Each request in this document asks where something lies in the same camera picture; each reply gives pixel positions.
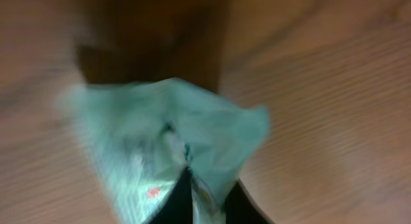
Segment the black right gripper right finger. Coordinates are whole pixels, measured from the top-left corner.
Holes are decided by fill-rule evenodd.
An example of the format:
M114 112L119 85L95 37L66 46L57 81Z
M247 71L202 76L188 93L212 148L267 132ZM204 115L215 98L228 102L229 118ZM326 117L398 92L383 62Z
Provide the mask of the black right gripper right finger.
M225 199L226 224L273 224L238 180Z

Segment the light green tissue packet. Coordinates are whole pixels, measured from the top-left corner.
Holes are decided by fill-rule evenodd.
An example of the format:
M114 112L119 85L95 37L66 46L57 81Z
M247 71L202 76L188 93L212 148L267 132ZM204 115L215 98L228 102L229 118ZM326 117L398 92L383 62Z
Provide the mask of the light green tissue packet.
M75 85L59 104L124 224L149 223L185 168L193 223L226 224L225 199L270 128L265 108L179 79Z

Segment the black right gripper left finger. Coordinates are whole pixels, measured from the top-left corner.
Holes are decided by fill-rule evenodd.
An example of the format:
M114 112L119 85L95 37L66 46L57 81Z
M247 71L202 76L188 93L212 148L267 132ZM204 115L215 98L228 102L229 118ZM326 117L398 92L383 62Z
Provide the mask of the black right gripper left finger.
M149 224L192 224L191 173L185 168L159 212Z

